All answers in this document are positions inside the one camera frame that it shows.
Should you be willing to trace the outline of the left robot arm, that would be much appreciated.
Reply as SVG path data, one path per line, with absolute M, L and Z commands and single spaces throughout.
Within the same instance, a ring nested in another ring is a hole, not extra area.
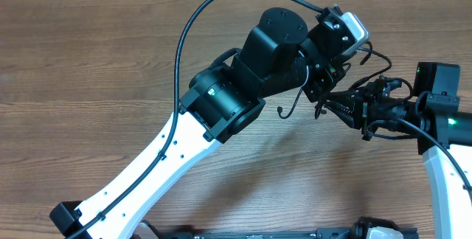
M 266 10 L 242 48 L 199 72 L 156 138 L 108 185 L 64 201 L 50 219 L 66 238 L 130 238 L 153 205 L 197 162 L 255 121 L 266 98 L 301 89 L 311 102 L 345 76 L 369 38 L 352 13 L 328 7 L 308 28 L 295 12 Z

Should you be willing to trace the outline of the black usb cable thin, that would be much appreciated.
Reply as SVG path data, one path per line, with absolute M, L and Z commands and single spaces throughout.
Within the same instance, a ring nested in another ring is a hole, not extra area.
M 301 93 L 303 92 L 303 88 L 304 88 L 304 86 L 307 84 L 307 82 L 308 82 L 308 80 L 309 80 L 309 77 L 310 77 L 310 67 L 309 67 L 309 66 L 306 66 L 306 75 L 305 75 L 305 76 L 306 76 L 305 82 L 299 87 L 299 91 L 298 91 L 298 93 L 297 93 L 297 96 L 296 96 L 296 98 L 295 98 L 295 100 L 294 100 L 293 105 L 291 106 L 290 111 L 289 111 L 285 116 L 283 116 L 283 115 L 282 115 L 282 113 L 283 113 L 283 107 L 282 107 L 282 106 L 278 106 L 278 107 L 277 107 L 277 113 L 278 113 L 278 116 L 279 116 L 280 119 L 285 120 L 285 119 L 289 118 L 289 117 L 292 115 L 292 113 L 294 112 L 294 110 L 295 110 L 295 108 L 296 108 L 296 105 L 297 105 L 297 103 L 298 103 L 298 101 L 299 101 L 299 98 L 300 98 L 300 96 L 301 96 Z

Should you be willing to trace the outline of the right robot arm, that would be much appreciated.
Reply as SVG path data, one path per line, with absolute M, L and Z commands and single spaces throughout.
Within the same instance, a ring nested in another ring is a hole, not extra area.
M 333 92 L 323 104 L 366 141 L 377 137 L 379 128 L 392 132 L 390 140 L 416 140 L 437 238 L 471 237 L 471 114 L 459 111 L 459 76 L 458 65 L 420 62 L 406 98 L 389 95 L 403 79 L 379 77 Z

